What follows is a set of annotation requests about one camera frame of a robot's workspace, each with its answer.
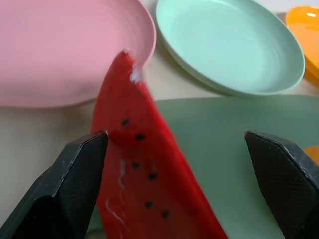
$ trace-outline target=watermelon slice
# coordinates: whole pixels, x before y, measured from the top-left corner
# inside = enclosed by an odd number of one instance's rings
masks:
[[[108,130],[97,206],[107,239],[226,239],[128,52],[113,61],[91,131]]]

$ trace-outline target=watermelon seed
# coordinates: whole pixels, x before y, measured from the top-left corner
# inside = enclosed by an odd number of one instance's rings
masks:
[[[158,173],[156,173],[156,172],[151,173],[151,174],[149,175],[149,179],[150,179],[150,180],[154,180],[154,179],[156,179],[157,176],[158,176]]]
[[[151,208],[153,206],[153,203],[151,201],[148,201],[145,203],[146,208]]]
[[[136,140],[137,141],[143,140],[143,139],[145,139],[145,135],[144,134],[139,133],[138,135],[136,135]]]
[[[161,216],[162,216],[164,219],[168,218],[168,217],[169,217],[169,211],[168,211],[168,210],[164,211],[164,212],[161,214]]]
[[[129,120],[129,119],[125,119],[125,120],[123,120],[123,121],[122,121],[122,123],[121,123],[122,127],[124,127],[124,126],[128,125],[128,124],[129,124],[129,122],[130,122],[130,120]]]
[[[140,163],[132,163],[133,168],[138,168],[140,166]]]

